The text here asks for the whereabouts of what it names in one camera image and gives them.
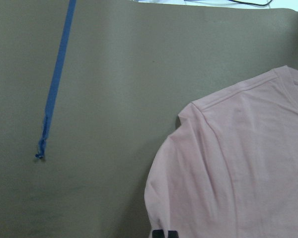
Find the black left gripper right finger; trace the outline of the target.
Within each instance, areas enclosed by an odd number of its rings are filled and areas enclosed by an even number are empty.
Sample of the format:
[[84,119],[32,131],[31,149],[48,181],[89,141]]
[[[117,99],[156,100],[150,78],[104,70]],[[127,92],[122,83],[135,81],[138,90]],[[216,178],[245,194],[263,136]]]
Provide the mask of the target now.
[[168,231],[168,238],[178,238],[178,231]]

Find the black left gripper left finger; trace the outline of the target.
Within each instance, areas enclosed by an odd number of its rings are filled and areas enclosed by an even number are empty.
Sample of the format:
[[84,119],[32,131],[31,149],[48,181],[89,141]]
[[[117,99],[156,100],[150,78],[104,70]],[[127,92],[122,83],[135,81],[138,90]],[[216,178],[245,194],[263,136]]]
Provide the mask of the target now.
[[164,230],[153,230],[152,238],[165,238]]

